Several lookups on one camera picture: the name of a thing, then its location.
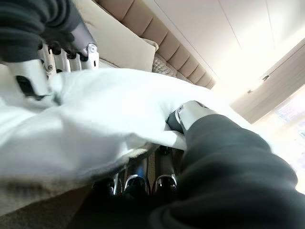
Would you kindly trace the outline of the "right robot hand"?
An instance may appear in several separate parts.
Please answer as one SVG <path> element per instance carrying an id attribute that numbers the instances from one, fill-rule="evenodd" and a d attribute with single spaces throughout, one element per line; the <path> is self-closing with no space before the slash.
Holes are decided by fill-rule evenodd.
<path id="1" fill-rule="evenodd" d="M 140 200 L 88 196 L 71 229 L 302 229 L 295 171 L 258 134 L 199 102 L 168 118 L 187 149 L 177 189 Z"/>

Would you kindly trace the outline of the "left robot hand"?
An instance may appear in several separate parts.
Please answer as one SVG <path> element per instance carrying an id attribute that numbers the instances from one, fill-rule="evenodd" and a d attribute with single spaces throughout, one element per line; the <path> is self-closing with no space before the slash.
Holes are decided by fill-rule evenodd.
<path id="1" fill-rule="evenodd" d="M 50 85 L 59 72 L 97 69 L 97 44 L 70 0 L 3 0 L 0 62 L 24 99 L 41 107 L 60 103 Z"/>

